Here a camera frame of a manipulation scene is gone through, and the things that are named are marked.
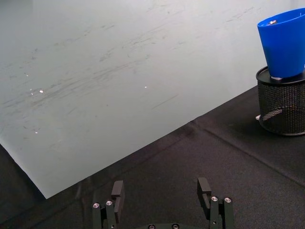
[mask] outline black tablecloth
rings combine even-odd
[[[236,228],[305,228],[305,138],[265,131],[258,114],[253,88],[1,228],[92,228],[92,203],[108,199],[121,179],[126,198],[119,228],[166,222],[208,228],[198,177],[208,179],[214,195],[233,199]]]

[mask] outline metal mesh basket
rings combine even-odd
[[[280,135],[305,134],[305,73],[274,80],[265,67],[256,78],[261,126]]]

